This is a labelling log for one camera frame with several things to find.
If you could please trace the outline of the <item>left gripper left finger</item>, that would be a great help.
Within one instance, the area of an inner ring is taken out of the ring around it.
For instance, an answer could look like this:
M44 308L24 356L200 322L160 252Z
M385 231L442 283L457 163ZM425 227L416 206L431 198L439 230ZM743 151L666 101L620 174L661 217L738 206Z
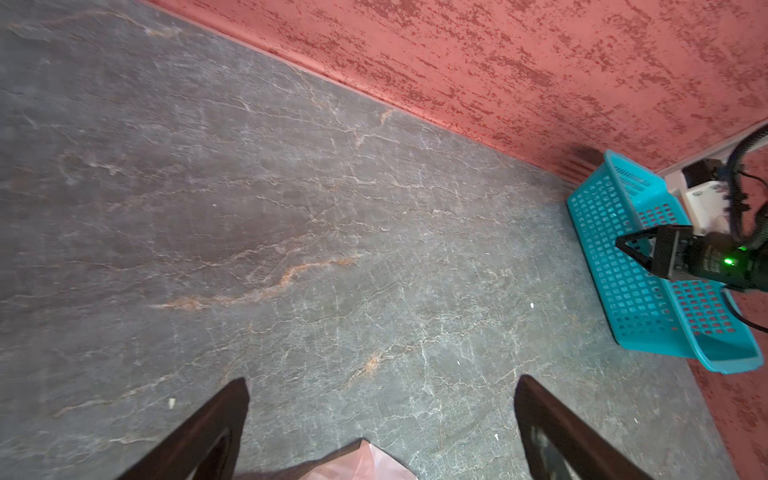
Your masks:
M244 378L225 385L122 479L231 479L250 395Z

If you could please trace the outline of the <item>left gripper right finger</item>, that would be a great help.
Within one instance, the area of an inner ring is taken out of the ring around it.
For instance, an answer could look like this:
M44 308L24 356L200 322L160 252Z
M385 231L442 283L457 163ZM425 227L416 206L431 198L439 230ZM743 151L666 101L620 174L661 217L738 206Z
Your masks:
M533 479L648 479L534 377L520 377L514 410Z

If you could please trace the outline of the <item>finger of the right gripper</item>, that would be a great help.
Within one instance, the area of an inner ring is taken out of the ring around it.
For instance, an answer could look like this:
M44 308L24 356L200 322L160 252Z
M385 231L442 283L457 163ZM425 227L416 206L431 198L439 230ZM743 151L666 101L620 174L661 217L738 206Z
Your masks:
M654 275L654 263L653 257L644 254L642 251L635 248L624 248L623 252L639 264L649 274Z
M615 246L622 251L651 252L654 248L657 230L657 227L651 227L621 235L615 240Z

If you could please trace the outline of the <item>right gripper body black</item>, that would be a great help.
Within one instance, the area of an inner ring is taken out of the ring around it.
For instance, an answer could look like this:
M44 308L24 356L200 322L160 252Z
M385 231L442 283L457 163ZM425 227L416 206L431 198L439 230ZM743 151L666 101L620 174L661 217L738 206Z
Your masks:
M694 234L692 226L657 227L651 251L654 275L667 280L703 279L739 291L767 291L767 248L750 250L729 234Z

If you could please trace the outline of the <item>pink plastic bag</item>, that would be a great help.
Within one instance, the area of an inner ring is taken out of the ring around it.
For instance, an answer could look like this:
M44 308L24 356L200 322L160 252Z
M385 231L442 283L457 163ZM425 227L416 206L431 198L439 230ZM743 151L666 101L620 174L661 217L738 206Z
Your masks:
M301 480L417 480L407 467L362 439L320 460Z

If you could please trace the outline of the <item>teal plastic basket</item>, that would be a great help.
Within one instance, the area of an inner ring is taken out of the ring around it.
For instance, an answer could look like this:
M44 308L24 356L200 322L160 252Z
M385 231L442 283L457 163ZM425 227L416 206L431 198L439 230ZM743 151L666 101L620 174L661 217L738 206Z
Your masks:
M721 374L763 365L725 284L688 272L688 251L702 246L661 177L608 150L567 207L620 346L695 359Z

